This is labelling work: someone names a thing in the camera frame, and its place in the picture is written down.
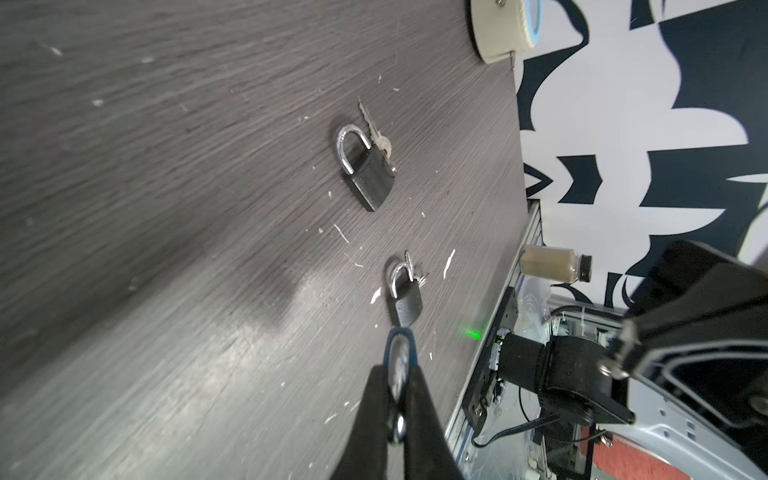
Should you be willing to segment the black padlock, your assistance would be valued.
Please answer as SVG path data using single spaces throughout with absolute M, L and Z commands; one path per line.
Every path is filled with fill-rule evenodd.
M 344 179 L 352 192 L 368 212 L 376 212 L 392 191 L 397 169 L 392 161 L 391 140 L 378 129 L 361 98 L 358 98 L 358 108 L 368 126 L 369 135 L 356 124 L 343 125 L 335 135 L 335 149 Z M 350 136 L 357 137 L 364 147 L 355 160 L 356 165 L 347 157 L 345 150 Z
M 421 316 L 423 278 L 417 275 L 408 251 L 388 272 L 387 287 L 390 316 L 395 327 L 410 328 Z

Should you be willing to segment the blue padlock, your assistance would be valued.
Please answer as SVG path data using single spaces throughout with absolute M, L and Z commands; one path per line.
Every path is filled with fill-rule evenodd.
M 389 391 L 387 422 L 390 444 L 401 443 L 406 436 L 405 397 L 410 366 L 418 363 L 413 332 L 405 327 L 390 330 L 384 352 Z

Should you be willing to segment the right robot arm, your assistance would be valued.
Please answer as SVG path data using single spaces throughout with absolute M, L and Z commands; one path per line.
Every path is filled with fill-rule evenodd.
M 687 475 L 767 475 L 767 274 L 699 242 L 670 244 L 608 346 L 495 328 L 482 374 L 535 394 L 533 427 L 604 426 Z

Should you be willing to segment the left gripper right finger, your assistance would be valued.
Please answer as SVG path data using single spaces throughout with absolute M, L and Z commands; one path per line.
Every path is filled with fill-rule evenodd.
M 404 478 L 462 480 L 419 366 L 409 367 L 404 394 Z

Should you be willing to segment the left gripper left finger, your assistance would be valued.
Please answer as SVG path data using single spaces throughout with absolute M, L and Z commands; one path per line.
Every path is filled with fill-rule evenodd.
M 390 393 L 387 369 L 374 366 L 342 456 L 331 479 L 385 479 Z

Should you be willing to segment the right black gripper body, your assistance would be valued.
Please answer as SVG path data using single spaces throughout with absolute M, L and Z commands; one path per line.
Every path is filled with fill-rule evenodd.
M 733 444 L 766 443 L 766 272 L 703 243 L 670 244 L 598 369 L 644 382 Z

